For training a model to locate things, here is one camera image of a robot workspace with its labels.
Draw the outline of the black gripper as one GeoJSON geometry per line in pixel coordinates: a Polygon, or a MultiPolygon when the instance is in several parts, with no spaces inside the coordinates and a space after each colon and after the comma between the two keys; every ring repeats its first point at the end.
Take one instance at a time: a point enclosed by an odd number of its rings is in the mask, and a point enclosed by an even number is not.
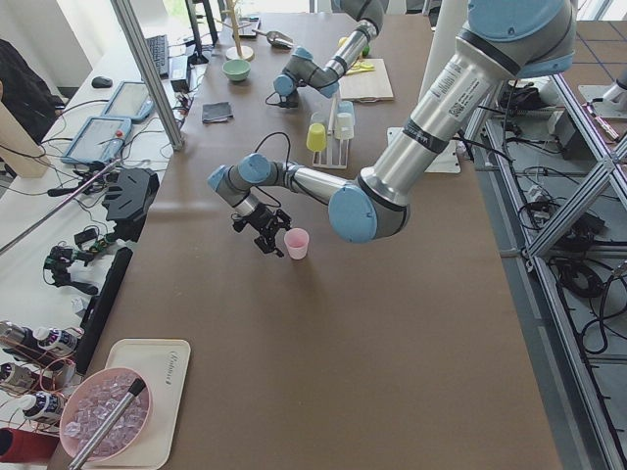
{"type": "Polygon", "coordinates": [[[291,217],[282,209],[271,211],[266,205],[258,205],[252,213],[245,216],[235,215],[232,217],[233,229],[240,233],[246,225],[252,226],[259,235],[254,239],[254,243],[265,254],[275,254],[279,258],[284,257],[284,253],[276,247],[275,237],[279,229],[290,230],[291,217]]]}

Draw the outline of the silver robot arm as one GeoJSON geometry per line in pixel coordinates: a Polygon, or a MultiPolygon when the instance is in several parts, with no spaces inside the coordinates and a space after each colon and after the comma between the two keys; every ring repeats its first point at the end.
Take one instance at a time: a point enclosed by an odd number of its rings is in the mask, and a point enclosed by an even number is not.
{"type": "Polygon", "coordinates": [[[339,80],[381,32],[385,9],[380,1],[347,0],[334,1],[334,4],[358,23],[356,28],[323,66],[314,61],[313,54],[306,48],[296,47],[273,81],[274,92],[279,98],[273,106],[297,108],[299,87],[309,86],[322,96],[332,98],[339,89],[339,80]]]}
{"type": "Polygon", "coordinates": [[[254,194],[283,187],[327,207],[336,234],[367,243],[400,232],[410,217],[410,189],[444,152],[497,84],[566,71],[574,56],[576,5],[571,1],[471,1],[452,57],[418,100],[402,130],[372,166],[346,180],[293,162],[252,153],[219,166],[209,186],[235,211],[233,226],[253,227],[257,246],[275,249],[289,217],[254,194]]]}

